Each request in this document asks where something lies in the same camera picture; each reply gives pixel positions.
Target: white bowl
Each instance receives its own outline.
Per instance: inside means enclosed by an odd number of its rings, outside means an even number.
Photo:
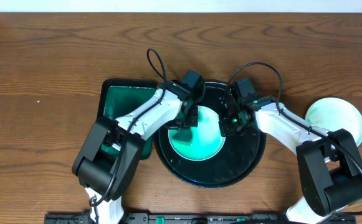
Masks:
[[[362,115],[349,102],[339,98],[320,99],[308,109],[305,120],[315,126],[337,131],[349,131],[357,146],[362,142]]]

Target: green square container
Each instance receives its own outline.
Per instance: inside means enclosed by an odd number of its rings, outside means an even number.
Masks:
[[[155,93],[157,84],[143,80],[109,79],[104,81],[100,94],[98,115],[112,120],[124,116],[148,101]],[[146,140],[141,159],[147,159],[151,153],[152,137]],[[101,149],[117,157],[118,151],[102,145]]]

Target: white wall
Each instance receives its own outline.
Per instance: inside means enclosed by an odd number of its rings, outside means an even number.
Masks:
[[[0,0],[0,12],[362,12],[362,0]]]

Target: wood grain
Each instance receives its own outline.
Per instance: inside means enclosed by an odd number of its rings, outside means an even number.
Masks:
[[[282,101],[296,114],[325,96],[362,113],[362,14],[0,13],[0,223],[42,223],[49,212],[88,210],[71,165],[104,80],[159,81],[148,47],[161,54],[170,78],[193,69],[225,81],[241,65],[262,61],[283,75]],[[263,95],[277,93],[278,80],[266,68],[239,75],[251,77]],[[295,156],[268,137],[253,173],[224,189],[182,183],[153,151],[123,204],[151,212],[251,213],[283,211],[301,196]],[[362,202],[350,209],[362,209]]]

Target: black plate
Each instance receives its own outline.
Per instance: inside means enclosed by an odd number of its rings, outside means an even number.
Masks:
[[[220,113],[225,86],[225,83],[206,82],[206,94],[199,105]],[[214,157],[190,161],[171,147],[166,127],[159,129],[154,137],[157,153],[167,169],[186,183],[204,188],[227,187],[249,175],[261,160],[265,140],[265,133],[250,127],[239,135],[226,137]]]

